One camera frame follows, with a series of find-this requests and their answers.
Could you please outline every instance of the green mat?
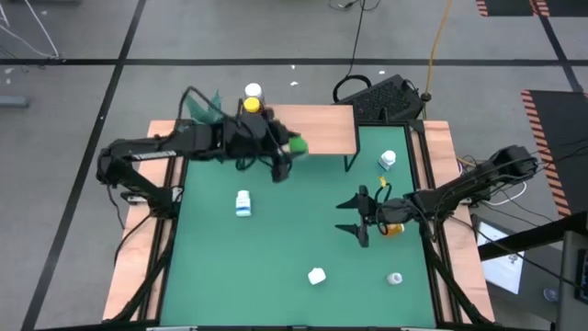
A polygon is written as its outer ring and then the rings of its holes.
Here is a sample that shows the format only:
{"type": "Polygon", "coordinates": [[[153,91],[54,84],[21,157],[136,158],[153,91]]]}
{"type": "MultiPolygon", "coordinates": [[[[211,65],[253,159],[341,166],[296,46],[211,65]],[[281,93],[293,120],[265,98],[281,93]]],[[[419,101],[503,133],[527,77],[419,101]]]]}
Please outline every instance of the green mat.
{"type": "Polygon", "coordinates": [[[334,228],[359,221],[357,211],[335,205],[361,184],[376,192],[386,150],[397,155],[385,173],[392,196],[414,190],[404,128],[362,127],[360,140],[349,173],[342,156],[309,155],[280,184],[260,163],[241,173],[234,163],[191,162],[161,325],[434,327],[416,223],[392,238],[372,227],[369,248],[334,228]],[[251,195],[248,218],[235,216],[241,189],[251,195]],[[315,286],[313,268],[327,277],[315,286]],[[390,286],[391,272],[403,283],[390,286]]]}

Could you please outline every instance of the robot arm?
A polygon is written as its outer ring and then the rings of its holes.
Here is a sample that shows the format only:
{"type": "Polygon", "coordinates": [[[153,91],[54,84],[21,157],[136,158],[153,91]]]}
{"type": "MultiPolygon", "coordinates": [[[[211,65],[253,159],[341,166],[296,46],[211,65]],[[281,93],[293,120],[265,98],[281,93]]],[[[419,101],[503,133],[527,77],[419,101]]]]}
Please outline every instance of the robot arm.
{"type": "Polygon", "coordinates": [[[442,222],[449,217],[459,202],[472,196],[488,195],[491,187],[515,185],[530,179],[537,172],[537,159],[525,147],[510,146],[496,152],[488,161],[445,185],[405,194],[402,199],[378,202],[368,195],[365,186],[351,200],[337,206],[339,209],[357,209],[359,225],[336,225],[353,234],[362,247],[368,247],[367,228],[377,225],[386,234],[387,224],[442,222]]]}
{"type": "Polygon", "coordinates": [[[190,121],[166,137],[116,140],[100,151],[96,178],[112,187],[122,185],[145,198],[154,215],[173,218],[178,212],[174,192],[155,186],[139,174],[133,168],[133,161],[183,156],[190,160],[223,162],[263,157],[271,160],[265,163],[271,166],[273,181],[280,182],[288,177],[293,157],[284,153],[281,146],[293,137],[299,135],[275,120],[271,109],[244,113],[237,118],[227,116],[213,124],[190,121]]]}

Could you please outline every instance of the gray floor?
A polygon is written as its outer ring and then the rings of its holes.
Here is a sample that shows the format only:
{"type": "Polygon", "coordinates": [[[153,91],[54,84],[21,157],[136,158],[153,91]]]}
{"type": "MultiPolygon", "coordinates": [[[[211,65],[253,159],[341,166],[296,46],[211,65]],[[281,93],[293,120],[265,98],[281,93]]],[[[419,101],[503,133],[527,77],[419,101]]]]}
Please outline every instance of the gray floor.
{"type": "MultiPolygon", "coordinates": [[[[137,0],[85,0],[77,6],[39,4],[60,52],[67,58],[117,58],[137,0]]],[[[27,9],[5,5],[13,30],[50,51],[27,9]]],[[[444,2],[382,0],[364,15],[357,56],[425,59],[444,2]]],[[[358,10],[337,12],[326,0],[147,1],[130,58],[347,58],[353,50],[358,10]]],[[[588,58],[585,18],[552,18],[571,59],[588,58]]],[[[0,31],[0,45],[22,58],[35,58],[0,31]]],[[[556,59],[537,17],[481,17],[475,1],[458,0],[438,48],[443,59],[556,59]]],[[[26,95],[28,109],[0,112],[0,321],[21,327],[65,202],[74,183],[112,66],[0,66],[0,94],[26,95]],[[5,69],[14,68],[6,74],[5,69]]],[[[141,137],[150,120],[171,119],[181,91],[217,89],[231,111],[243,87],[261,83],[268,102],[328,104],[347,66],[126,66],[112,100],[98,146],[117,138],[141,137]]],[[[588,68],[574,68],[588,86],[588,68]]],[[[393,74],[424,88],[425,66],[358,65],[354,73],[372,82],[393,74]]],[[[350,83],[341,94],[358,90],[350,83]]],[[[498,148],[522,144],[535,151],[521,102],[522,89],[570,91],[559,67],[436,67],[429,118],[448,120],[457,153],[485,158],[498,148]]],[[[105,188],[90,167],[70,232],[40,312],[37,327],[98,323],[112,275],[120,229],[105,188]]],[[[518,201],[557,218],[547,180],[538,175],[518,201]]],[[[514,205],[501,210],[537,224],[546,220],[514,205]]],[[[515,231],[528,225],[479,208],[476,212],[515,231]]],[[[505,325],[546,327],[533,315],[518,315],[507,302],[493,300],[505,325]]]]}

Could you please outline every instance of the white cube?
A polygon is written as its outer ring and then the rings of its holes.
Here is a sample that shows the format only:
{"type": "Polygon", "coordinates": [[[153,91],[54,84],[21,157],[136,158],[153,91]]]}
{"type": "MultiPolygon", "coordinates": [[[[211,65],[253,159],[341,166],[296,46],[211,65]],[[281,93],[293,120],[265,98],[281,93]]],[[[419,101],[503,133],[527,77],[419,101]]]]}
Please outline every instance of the white cube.
{"type": "Polygon", "coordinates": [[[324,274],[324,270],[322,268],[313,268],[311,272],[309,272],[309,281],[312,285],[316,285],[326,279],[327,275],[324,274]]]}

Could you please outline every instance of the small white bottle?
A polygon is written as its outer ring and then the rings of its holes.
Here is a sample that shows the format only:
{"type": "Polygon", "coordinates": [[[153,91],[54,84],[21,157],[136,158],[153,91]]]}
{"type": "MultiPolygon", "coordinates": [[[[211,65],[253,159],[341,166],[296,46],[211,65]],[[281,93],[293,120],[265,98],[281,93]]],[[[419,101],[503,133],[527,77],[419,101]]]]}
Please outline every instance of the small white bottle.
{"type": "Polygon", "coordinates": [[[383,167],[384,170],[388,171],[396,162],[396,153],[393,151],[386,151],[384,154],[379,158],[378,163],[379,166],[383,167]]]}
{"type": "Polygon", "coordinates": [[[264,93],[261,90],[261,86],[257,83],[251,83],[245,87],[245,99],[248,97],[256,97],[265,104],[264,93]]]}
{"type": "Polygon", "coordinates": [[[237,216],[251,216],[251,200],[249,199],[248,190],[237,192],[237,216]]]}

